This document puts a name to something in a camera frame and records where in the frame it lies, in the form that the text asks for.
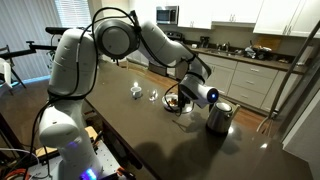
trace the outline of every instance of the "kitchen counter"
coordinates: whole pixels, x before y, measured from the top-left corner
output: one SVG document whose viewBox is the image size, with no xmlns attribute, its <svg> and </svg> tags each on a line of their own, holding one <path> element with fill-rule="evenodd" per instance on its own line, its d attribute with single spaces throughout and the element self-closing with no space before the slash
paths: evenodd
<svg viewBox="0 0 320 180">
<path fill-rule="evenodd" d="M 233 60 L 233 61 L 254 64 L 254 65 L 272 68 L 272 69 L 276 69 L 276 70 L 280 70 L 280 71 L 287 71 L 291 65 L 291 64 L 281 63 L 278 61 L 262 61 L 262 60 L 258 60 L 258 59 L 250 59 L 250 58 L 246 58 L 246 57 L 238 56 L 238 55 L 236 55 L 236 56 L 219 55 L 216 53 L 208 52 L 209 50 L 211 50 L 210 48 L 191 48 L 191 45 L 187 45 L 187 46 L 193 52 L 196 52 L 196 53 L 202 53 L 202 54 L 225 58 L 225 59 L 229 59 L 229 60 Z M 307 70 L 306 66 L 296 66 L 293 70 L 293 73 L 304 74 L 306 72 L 306 70 Z"/>
<path fill-rule="evenodd" d="M 143 96 L 134 100 L 134 82 Z M 157 89 L 151 102 L 147 90 Z M 161 86 L 113 64 L 101 64 L 86 101 L 157 179 L 312 179 L 307 162 L 282 145 L 232 122 L 226 137 L 206 128 L 208 106 L 181 116 L 166 111 Z"/>
</svg>

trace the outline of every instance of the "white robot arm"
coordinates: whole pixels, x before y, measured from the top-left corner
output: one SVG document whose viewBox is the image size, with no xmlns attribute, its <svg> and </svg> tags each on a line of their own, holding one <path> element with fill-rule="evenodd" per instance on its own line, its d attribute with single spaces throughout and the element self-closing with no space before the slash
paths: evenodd
<svg viewBox="0 0 320 180">
<path fill-rule="evenodd" d="M 218 99 L 218 91 L 204 85 L 211 69 L 199 57 L 169 40 L 156 25 L 146 22 L 140 26 L 134 18 L 134 26 L 106 20 L 92 35 L 69 29 L 59 42 L 48 88 L 53 103 L 44 110 L 39 125 L 42 144 L 57 148 L 63 159 L 52 172 L 54 179 L 79 179 L 88 170 L 98 177 L 102 172 L 81 115 L 83 99 L 94 84 L 96 48 L 112 59 L 122 59 L 139 50 L 152 63 L 162 66 L 186 60 L 190 65 L 179 84 L 182 93 L 201 108 Z"/>
<path fill-rule="evenodd" d="M 112 20 L 100 24 L 95 32 L 99 50 L 112 59 L 124 58 L 140 40 L 138 50 L 153 64 L 169 67 L 169 64 L 178 66 L 180 61 L 187 61 L 190 65 L 179 83 L 181 92 L 201 108 L 217 101 L 217 89 L 204 85 L 211 75 L 210 67 L 189 48 L 167 38 L 158 26 L 145 22 L 137 28 Z"/>
</svg>

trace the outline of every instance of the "cabinet door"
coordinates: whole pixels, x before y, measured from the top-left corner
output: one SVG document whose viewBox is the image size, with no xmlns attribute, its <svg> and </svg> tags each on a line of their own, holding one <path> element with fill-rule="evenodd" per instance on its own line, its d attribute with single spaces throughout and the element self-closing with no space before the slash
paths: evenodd
<svg viewBox="0 0 320 180">
<path fill-rule="evenodd" d="M 320 20 L 319 7 L 319 0 L 301 0 L 295 16 L 290 23 L 288 35 L 308 37 Z M 315 37 L 320 38 L 320 31 L 318 31 Z"/>
<path fill-rule="evenodd" d="M 232 22 L 234 12 L 232 1 L 233 0 L 214 0 L 214 5 L 212 6 L 212 21 Z"/>
<path fill-rule="evenodd" d="M 282 80 L 285 76 L 286 72 L 283 71 L 279 71 L 276 78 L 273 81 L 273 84 L 266 96 L 266 98 L 264 99 L 262 105 L 261 105 L 261 109 L 265 110 L 265 111 L 270 111 L 272 103 L 274 101 L 274 98 L 278 92 L 278 89 L 282 83 Z M 299 80 L 301 79 L 301 75 L 297 75 L 297 74 L 291 74 L 286 86 L 284 87 L 282 94 L 280 96 L 280 99 L 278 101 L 278 104 L 276 106 L 276 109 L 279 110 L 280 107 L 282 106 L 283 102 L 285 101 L 285 99 L 288 97 L 288 95 L 291 93 L 291 91 L 296 87 L 297 83 L 299 82 Z"/>
<path fill-rule="evenodd" d="M 144 66 L 149 66 L 149 60 L 142 53 L 140 57 L 141 57 L 140 63 Z"/>
<path fill-rule="evenodd" d="M 259 13 L 254 33 L 286 34 L 300 0 L 265 0 Z"/>
<path fill-rule="evenodd" d="M 236 0 L 233 1 L 234 7 L 232 22 L 237 23 L 256 23 L 263 0 Z"/>
<path fill-rule="evenodd" d="M 211 1 L 180 0 L 179 27 L 211 29 Z"/>
<path fill-rule="evenodd" d="M 213 73 L 206 84 L 217 88 L 220 94 L 227 96 L 234 70 L 217 65 L 210 65 L 210 67 Z"/>
<path fill-rule="evenodd" d="M 190 2 L 190 0 L 179 2 L 179 27 L 192 27 L 193 15 Z"/>
<path fill-rule="evenodd" d="M 136 11 L 140 23 L 151 21 L 156 24 L 156 6 L 165 5 L 164 3 L 160 1 L 130 0 L 129 9 Z"/>
<path fill-rule="evenodd" d="M 212 21 L 256 23 L 262 0 L 215 0 Z"/>
</svg>

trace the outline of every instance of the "upper cabinet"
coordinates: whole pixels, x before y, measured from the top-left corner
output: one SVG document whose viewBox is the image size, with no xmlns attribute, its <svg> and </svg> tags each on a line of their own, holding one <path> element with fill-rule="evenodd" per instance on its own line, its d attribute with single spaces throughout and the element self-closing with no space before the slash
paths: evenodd
<svg viewBox="0 0 320 180">
<path fill-rule="evenodd" d="M 320 20 L 318 7 L 319 0 L 265 0 L 253 32 L 307 37 Z"/>
<path fill-rule="evenodd" d="M 139 22 L 151 21 L 156 24 L 156 6 L 165 5 L 165 1 L 130 0 L 129 9 L 135 10 Z"/>
<path fill-rule="evenodd" d="M 212 21 L 256 23 L 263 0 L 213 1 Z"/>
<path fill-rule="evenodd" d="M 211 29 L 212 2 L 180 0 L 179 27 Z"/>
</svg>

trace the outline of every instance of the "white cabinet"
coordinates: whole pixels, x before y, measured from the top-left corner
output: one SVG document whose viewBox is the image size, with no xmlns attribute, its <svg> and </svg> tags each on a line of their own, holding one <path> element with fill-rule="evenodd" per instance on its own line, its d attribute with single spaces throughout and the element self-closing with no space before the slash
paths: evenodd
<svg viewBox="0 0 320 180">
<path fill-rule="evenodd" d="M 214 0 L 212 21 L 255 23 L 263 0 Z"/>
<path fill-rule="evenodd" d="M 238 62 L 228 96 L 260 108 L 277 70 Z"/>
<path fill-rule="evenodd" d="M 149 65 L 149 60 L 143 55 L 141 54 L 139 51 L 134 51 L 131 54 L 129 54 L 127 56 L 127 59 L 129 59 L 129 61 L 131 62 L 135 62 L 144 66 L 148 66 Z"/>
<path fill-rule="evenodd" d="M 211 1 L 180 0 L 178 26 L 211 29 L 211 8 Z"/>
<path fill-rule="evenodd" d="M 307 37 L 320 20 L 318 7 L 319 0 L 264 1 L 253 32 Z"/>
<path fill-rule="evenodd" d="M 207 79 L 206 85 L 217 88 L 220 94 L 226 96 L 237 62 L 204 54 L 199 54 L 199 58 L 212 69 L 212 74 Z"/>
<path fill-rule="evenodd" d="M 278 92 L 278 89 L 282 83 L 282 80 L 285 76 L 286 72 L 279 71 L 276 78 L 273 81 L 273 84 L 266 96 L 266 98 L 263 101 L 263 104 L 261 106 L 261 109 L 265 111 L 270 111 L 272 103 L 274 101 L 274 98 L 276 97 L 276 94 Z M 276 106 L 276 109 L 279 110 L 282 106 L 284 100 L 288 97 L 288 95 L 291 93 L 291 91 L 296 87 L 297 83 L 300 81 L 301 75 L 297 74 L 291 74 L 283 91 L 279 98 L 278 104 Z"/>
<path fill-rule="evenodd" d="M 156 6 L 165 5 L 165 1 L 130 0 L 129 9 L 135 10 L 139 22 L 151 21 L 156 24 Z"/>
<path fill-rule="evenodd" d="M 292 18 L 288 35 L 290 36 L 309 36 L 312 29 L 320 20 L 320 1 L 319 0 L 302 0 L 297 8 L 295 16 Z M 320 38 L 320 31 L 315 37 Z"/>
<path fill-rule="evenodd" d="M 213 73 L 208 78 L 207 85 L 217 88 L 220 94 L 227 96 L 234 70 L 217 65 L 210 67 Z"/>
</svg>

